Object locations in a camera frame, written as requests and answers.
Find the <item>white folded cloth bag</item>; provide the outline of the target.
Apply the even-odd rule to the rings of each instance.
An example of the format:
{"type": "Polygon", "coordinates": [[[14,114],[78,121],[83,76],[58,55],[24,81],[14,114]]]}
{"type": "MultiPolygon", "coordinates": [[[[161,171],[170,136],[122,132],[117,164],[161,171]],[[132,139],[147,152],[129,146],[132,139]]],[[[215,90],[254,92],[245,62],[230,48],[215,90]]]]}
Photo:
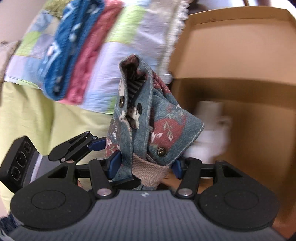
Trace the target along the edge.
{"type": "Polygon", "coordinates": [[[205,127],[196,141],[184,152],[185,158],[196,158],[205,164],[215,163],[224,154],[230,143],[232,118],[223,115],[224,104],[215,101],[198,103],[194,115],[205,127]]]}

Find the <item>cat print denim tote bag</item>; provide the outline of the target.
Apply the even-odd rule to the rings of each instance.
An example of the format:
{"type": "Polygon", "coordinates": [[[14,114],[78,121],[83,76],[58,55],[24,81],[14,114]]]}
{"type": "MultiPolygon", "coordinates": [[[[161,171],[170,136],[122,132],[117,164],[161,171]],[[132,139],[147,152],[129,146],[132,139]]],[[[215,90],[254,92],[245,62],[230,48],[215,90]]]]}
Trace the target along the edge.
{"type": "Polygon", "coordinates": [[[169,88],[137,55],[119,63],[121,79],[106,137],[106,157],[119,151],[114,180],[135,176],[154,190],[201,134],[203,122],[180,107],[169,88]]]}

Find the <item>light green sofa cover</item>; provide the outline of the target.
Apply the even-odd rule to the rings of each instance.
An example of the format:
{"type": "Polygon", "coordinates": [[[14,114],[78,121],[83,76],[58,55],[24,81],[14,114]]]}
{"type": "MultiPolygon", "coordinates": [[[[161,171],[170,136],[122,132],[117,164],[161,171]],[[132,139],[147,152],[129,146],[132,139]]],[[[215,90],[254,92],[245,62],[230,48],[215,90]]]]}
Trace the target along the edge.
{"type": "Polygon", "coordinates": [[[111,116],[46,98],[41,90],[5,82],[1,91],[1,159],[13,141],[28,136],[42,155],[57,145],[90,131],[107,134],[111,116]]]}

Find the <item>pastel patchwork sheet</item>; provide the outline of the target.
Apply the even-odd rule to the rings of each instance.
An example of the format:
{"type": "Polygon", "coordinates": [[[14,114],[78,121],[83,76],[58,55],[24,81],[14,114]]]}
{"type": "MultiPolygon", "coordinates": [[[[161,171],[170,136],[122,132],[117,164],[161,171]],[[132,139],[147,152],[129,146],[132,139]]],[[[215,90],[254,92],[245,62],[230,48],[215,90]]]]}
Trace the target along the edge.
{"type": "MultiPolygon", "coordinates": [[[[125,1],[87,69],[85,89],[80,90],[75,81],[62,103],[111,114],[121,76],[119,62],[131,54],[142,57],[165,83],[170,83],[169,59],[185,26],[188,6],[187,1],[125,1]]],[[[41,87],[37,70],[60,21],[57,9],[63,7],[61,1],[48,1],[35,17],[10,59],[6,82],[41,87]]]]}

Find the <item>cardboard box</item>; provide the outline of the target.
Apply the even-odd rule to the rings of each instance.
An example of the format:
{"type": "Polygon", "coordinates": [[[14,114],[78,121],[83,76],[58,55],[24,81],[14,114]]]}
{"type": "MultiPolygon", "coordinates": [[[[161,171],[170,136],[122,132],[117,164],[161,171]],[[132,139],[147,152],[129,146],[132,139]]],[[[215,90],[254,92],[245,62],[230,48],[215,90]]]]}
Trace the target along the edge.
{"type": "Polygon", "coordinates": [[[170,61],[182,108],[224,103],[233,120],[220,158],[273,190],[274,227],[295,233],[295,18],[286,9],[242,6],[192,14],[170,61]]]}

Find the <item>blue patterned folded blanket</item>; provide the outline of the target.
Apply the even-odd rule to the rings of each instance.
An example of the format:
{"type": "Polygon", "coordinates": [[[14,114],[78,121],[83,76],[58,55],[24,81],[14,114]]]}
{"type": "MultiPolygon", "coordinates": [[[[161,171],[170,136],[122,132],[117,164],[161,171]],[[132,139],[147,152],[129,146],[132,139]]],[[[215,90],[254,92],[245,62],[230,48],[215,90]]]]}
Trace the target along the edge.
{"type": "Polygon", "coordinates": [[[48,98],[60,101],[65,97],[75,62],[104,7],[104,1],[71,1],[65,6],[53,42],[37,71],[48,98]]]}

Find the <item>pink ribbed folded blanket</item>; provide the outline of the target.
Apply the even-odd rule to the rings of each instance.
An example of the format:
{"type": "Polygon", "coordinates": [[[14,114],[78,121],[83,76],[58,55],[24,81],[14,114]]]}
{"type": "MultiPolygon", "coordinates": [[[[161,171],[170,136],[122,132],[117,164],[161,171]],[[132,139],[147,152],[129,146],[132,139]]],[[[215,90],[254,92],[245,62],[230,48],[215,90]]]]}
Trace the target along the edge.
{"type": "Polygon", "coordinates": [[[104,10],[92,26],[75,62],[68,90],[65,97],[60,100],[61,103],[71,105],[82,103],[101,46],[122,8],[122,1],[104,2],[104,10]]]}

